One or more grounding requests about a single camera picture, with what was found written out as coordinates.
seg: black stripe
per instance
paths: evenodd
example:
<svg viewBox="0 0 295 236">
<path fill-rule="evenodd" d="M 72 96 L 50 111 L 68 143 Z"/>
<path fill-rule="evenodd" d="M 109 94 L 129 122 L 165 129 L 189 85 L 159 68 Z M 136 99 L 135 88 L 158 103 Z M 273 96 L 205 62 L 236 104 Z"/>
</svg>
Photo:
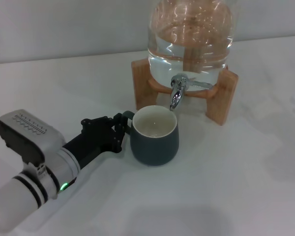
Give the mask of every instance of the black stripe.
<svg viewBox="0 0 295 236">
<path fill-rule="evenodd" d="M 54 175 L 54 173 L 47 166 L 46 166 L 46 170 L 47 170 L 47 173 L 49 174 L 49 176 L 53 179 L 55 186 L 56 186 L 57 193 L 58 193 L 60 191 L 60 184 L 59 184 L 57 177 Z"/>
<path fill-rule="evenodd" d="M 22 171 L 21 174 L 24 174 L 26 177 L 28 177 L 31 181 L 33 181 L 37 185 L 42 195 L 44 196 L 44 200 L 45 200 L 44 203 L 46 203 L 48 201 L 48 194 L 44 186 L 36 178 L 34 178 L 28 171 Z"/>
<path fill-rule="evenodd" d="M 36 192 L 36 190 L 33 188 L 33 186 L 31 186 L 30 183 L 28 183 L 25 179 L 23 179 L 22 177 L 20 176 L 15 176 L 13 177 L 14 179 L 17 179 L 19 182 L 21 182 L 22 184 L 25 185 L 26 188 L 29 189 L 29 191 L 33 194 L 36 202 L 37 202 L 37 208 L 40 208 L 41 207 L 41 200 L 40 200 L 40 197 L 38 195 L 38 193 Z"/>
</svg>

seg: dark green mug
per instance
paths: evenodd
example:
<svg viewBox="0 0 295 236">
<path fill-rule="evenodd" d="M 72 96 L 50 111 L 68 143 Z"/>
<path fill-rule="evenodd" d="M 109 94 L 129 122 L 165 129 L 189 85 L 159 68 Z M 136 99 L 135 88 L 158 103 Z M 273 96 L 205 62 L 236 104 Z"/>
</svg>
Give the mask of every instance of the dark green mug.
<svg viewBox="0 0 295 236">
<path fill-rule="evenodd" d="M 135 158 L 149 166 L 160 166 L 171 161 L 179 148 L 177 118 L 169 109 L 148 106 L 137 113 L 122 114 L 132 120 L 126 129 Z"/>
</svg>

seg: metal spigot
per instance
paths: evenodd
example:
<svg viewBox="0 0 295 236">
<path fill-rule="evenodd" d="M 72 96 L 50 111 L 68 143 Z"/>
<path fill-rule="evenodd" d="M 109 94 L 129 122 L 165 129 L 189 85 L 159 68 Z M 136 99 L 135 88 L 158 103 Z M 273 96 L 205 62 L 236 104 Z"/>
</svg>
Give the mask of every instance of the metal spigot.
<svg viewBox="0 0 295 236">
<path fill-rule="evenodd" d="M 172 78 L 171 111 L 175 110 L 180 104 L 182 98 L 184 97 L 184 92 L 189 89 L 189 86 L 202 88 L 204 90 L 211 90 L 213 88 L 212 84 L 194 81 L 194 79 L 195 78 L 189 79 L 186 74 L 177 74 Z"/>
</svg>

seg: white table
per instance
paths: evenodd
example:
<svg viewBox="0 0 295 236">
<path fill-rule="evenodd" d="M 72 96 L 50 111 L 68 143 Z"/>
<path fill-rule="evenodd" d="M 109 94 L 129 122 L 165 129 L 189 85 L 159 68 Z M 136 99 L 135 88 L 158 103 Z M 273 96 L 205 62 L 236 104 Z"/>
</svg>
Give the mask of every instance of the white table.
<svg viewBox="0 0 295 236">
<path fill-rule="evenodd" d="M 0 64 L 0 116 L 24 108 L 62 132 L 135 110 L 131 61 L 146 52 Z M 10 236 L 295 236 L 295 37 L 237 42 L 227 123 L 185 99 L 180 149 L 158 168 L 123 143 Z M 159 103 L 168 106 L 168 96 Z M 0 186 L 22 169 L 0 138 Z"/>
</svg>

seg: wooden stand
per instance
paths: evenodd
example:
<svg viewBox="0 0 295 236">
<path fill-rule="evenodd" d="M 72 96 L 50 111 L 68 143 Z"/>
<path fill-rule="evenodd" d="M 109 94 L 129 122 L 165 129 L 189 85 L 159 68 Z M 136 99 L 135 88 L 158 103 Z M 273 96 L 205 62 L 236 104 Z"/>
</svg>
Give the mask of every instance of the wooden stand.
<svg viewBox="0 0 295 236">
<path fill-rule="evenodd" d="M 159 92 L 172 93 L 170 88 L 159 84 L 152 77 L 148 59 L 133 61 L 131 67 L 137 110 L 156 105 Z M 185 95 L 206 99 L 206 116 L 217 124 L 223 125 L 227 119 L 237 82 L 238 75 L 225 69 L 220 73 L 217 84 L 212 90 L 189 91 Z"/>
</svg>

